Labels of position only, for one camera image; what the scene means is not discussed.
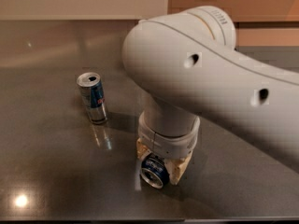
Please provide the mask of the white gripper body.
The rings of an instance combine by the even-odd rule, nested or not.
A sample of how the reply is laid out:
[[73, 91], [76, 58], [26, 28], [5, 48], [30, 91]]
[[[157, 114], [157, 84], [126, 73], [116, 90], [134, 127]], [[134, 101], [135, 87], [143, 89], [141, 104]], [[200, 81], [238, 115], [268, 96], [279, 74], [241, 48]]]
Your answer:
[[165, 136], [153, 131], [145, 122], [145, 115], [141, 114], [138, 127], [138, 142], [153, 154], [169, 160], [185, 159], [192, 154], [196, 144], [200, 127], [200, 119], [192, 122], [191, 130], [178, 137]]

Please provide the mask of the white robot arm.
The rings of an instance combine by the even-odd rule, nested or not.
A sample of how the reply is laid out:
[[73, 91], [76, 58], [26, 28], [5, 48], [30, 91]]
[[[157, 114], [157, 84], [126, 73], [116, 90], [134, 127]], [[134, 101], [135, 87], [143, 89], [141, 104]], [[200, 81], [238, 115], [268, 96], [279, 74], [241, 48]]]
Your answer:
[[136, 147], [152, 187], [179, 182], [201, 119], [298, 168], [299, 74], [256, 61], [235, 43], [232, 20], [211, 6], [140, 21], [126, 36], [125, 71], [146, 93]]

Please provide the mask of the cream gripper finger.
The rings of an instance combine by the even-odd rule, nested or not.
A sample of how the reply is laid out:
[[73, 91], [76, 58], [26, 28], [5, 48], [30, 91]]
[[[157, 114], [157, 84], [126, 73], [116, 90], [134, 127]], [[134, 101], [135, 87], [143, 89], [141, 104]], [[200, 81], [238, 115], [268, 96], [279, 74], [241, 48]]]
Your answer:
[[151, 150], [141, 142], [141, 139], [138, 138], [136, 141], [136, 155], [137, 158], [143, 161], [149, 154]]
[[172, 185], [177, 185], [179, 180], [184, 175], [189, 162], [192, 158], [192, 153], [180, 159], [165, 159], [164, 166], [169, 173], [169, 180]]

